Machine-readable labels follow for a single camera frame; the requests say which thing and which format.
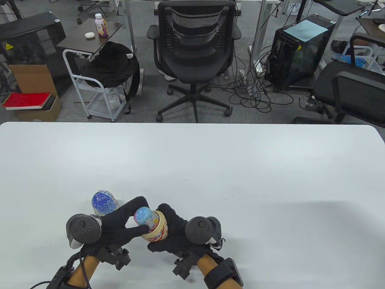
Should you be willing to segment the person's left hand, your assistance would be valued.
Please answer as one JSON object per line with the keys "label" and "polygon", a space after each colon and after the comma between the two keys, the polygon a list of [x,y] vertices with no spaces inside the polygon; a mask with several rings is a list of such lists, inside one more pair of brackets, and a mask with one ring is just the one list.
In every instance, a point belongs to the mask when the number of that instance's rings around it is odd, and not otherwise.
{"label": "person's left hand", "polygon": [[122,247],[133,238],[149,233],[147,225],[126,228],[129,218],[134,216],[136,210],[142,207],[148,207],[148,202],[146,198],[139,196],[128,201],[117,210],[102,216],[101,237],[94,243],[83,245],[84,253],[87,256],[96,256],[97,251],[102,247],[109,247],[110,245]]}

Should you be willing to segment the person's right hand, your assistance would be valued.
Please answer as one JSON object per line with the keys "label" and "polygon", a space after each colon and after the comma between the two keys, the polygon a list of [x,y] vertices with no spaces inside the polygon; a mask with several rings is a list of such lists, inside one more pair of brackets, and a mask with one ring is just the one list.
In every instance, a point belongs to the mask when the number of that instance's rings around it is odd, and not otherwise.
{"label": "person's right hand", "polygon": [[151,252],[169,252],[182,258],[191,253],[200,258],[208,255],[216,261],[217,264],[224,261],[224,258],[213,252],[210,245],[196,245],[190,242],[185,234],[188,221],[177,215],[174,209],[168,204],[163,203],[158,206],[158,211],[162,212],[168,224],[168,236],[166,239],[158,242],[150,242],[147,245]]}

